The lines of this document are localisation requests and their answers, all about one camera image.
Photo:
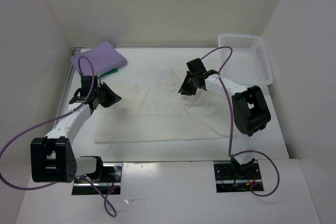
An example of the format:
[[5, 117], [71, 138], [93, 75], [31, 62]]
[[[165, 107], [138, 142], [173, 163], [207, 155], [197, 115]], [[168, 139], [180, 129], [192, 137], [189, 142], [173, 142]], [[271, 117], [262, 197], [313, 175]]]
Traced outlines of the purple t shirt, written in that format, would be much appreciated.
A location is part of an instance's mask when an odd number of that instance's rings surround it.
[[107, 40], [91, 50], [80, 52], [70, 58], [72, 66], [82, 75], [91, 75], [92, 71], [89, 62], [83, 58], [79, 62], [80, 57], [89, 59], [94, 72], [98, 76], [102, 76], [111, 70], [118, 69], [127, 64], [126, 58], [117, 52], [113, 44]]

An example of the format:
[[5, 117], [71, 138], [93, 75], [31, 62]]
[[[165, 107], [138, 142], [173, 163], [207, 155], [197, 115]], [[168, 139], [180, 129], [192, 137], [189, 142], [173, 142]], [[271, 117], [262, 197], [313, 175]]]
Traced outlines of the green t shirt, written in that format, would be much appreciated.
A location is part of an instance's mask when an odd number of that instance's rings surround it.
[[113, 73], [116, 73], [116, 72], [118, 72], [118, 69], [117, 69], [117, 68], [114, 68], [114, 69], [111, 69], [111, 70], [109, 70], [109, 71], [103, 73], [102, 75], [100, 75], [100, 77], [102, 78], [102, 77], [108, 76], [108, 75], [113, 74]]

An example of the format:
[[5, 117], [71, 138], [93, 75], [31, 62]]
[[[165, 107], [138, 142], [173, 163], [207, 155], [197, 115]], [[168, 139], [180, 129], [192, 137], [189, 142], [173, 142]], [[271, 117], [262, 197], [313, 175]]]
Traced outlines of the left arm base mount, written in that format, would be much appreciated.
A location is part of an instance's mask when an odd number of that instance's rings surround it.
[[[121, 177], [122, 177], [122, 163], [104, 163], [102, 168], [102, 175], [99, 178], [89, 179], [99, 189], [99, 191], [106, 195], [119, 195], [121, 193]], [[83, 195], [98, 195], [96, 190], [82, 179], [76, 178], [71, 194], [73, 196]]]

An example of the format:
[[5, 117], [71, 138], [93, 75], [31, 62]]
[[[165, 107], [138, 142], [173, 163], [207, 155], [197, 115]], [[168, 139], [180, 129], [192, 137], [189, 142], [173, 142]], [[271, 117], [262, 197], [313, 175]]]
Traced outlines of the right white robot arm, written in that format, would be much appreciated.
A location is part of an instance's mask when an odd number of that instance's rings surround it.
[[230, 172], [243, 178], [252, 168], [261, 132], [271, 114], [260, 87], [246, 87], [224, 77], [215, 70], [206, 70], [196, 58], [187, 64], [187, 72], [179, 89], [181, 95], [196, 95], [198, 89], [216, 93], [227, 100], [230, 115]]

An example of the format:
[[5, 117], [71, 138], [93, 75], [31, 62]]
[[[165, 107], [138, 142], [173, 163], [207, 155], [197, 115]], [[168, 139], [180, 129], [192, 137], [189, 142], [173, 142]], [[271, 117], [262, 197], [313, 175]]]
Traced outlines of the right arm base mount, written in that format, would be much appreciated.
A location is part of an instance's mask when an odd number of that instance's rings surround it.
[[214, 162], [217, 193], [239, 193], [253, 190], [264, 191], [259, 165], [256, 162], [248, 171], [235, 175], [230, 161]]

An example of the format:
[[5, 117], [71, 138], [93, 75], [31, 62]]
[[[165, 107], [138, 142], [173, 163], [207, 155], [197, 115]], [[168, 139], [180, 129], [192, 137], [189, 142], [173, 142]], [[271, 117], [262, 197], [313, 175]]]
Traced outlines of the white cloth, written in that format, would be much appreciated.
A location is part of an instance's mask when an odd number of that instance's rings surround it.
[[113, 83], [107, 85], [122, 99], [109, 108], [98, 108], [93, 141], [137, 143], [158, 141], [212, 140], [229, 137], [227, 100], [198, 90], [180, 95], [181, 68], [167, 69], [166, 81]]

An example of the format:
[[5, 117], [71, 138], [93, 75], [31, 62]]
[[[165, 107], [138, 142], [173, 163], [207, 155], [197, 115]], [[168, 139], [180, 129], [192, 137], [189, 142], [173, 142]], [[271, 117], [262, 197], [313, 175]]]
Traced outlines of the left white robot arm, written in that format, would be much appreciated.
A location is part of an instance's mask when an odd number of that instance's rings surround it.
[[99, 106], [109, 108], [121, 101], [97, 76], [81, 78], [69, 101], [65, 117], [44, 137], [30, 144], [32, 179], [37, 183], [70, 183], [86, 175], [93, 182], [104, 178], [105, 169], [100, 156], [75, 157], [72, 144], [84, 123]]

